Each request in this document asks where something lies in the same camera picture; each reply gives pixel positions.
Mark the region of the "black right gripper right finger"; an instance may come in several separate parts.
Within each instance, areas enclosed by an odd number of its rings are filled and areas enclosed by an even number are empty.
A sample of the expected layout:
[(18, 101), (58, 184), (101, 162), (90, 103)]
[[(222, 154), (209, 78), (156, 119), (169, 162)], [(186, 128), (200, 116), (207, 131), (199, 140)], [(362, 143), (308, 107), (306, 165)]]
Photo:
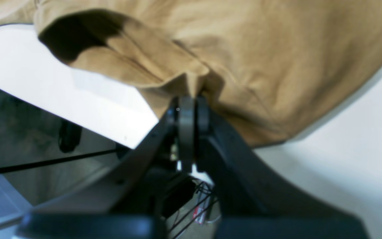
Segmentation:
[(196, 102), (197, 169), (214, 183), (222, 219), (215, 239), (366, 239), (356, 216), (304, 192), (253, 152), (237, 131)]

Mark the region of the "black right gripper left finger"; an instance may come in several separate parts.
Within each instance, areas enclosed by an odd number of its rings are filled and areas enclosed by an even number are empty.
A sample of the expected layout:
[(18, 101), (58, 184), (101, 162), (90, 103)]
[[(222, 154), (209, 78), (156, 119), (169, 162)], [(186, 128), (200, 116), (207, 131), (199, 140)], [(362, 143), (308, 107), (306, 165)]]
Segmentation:
[(167, 239), (165, 219), (192, 199), (195, 103), (174, 99), (120, 164), (27, 213), (17, 239)]

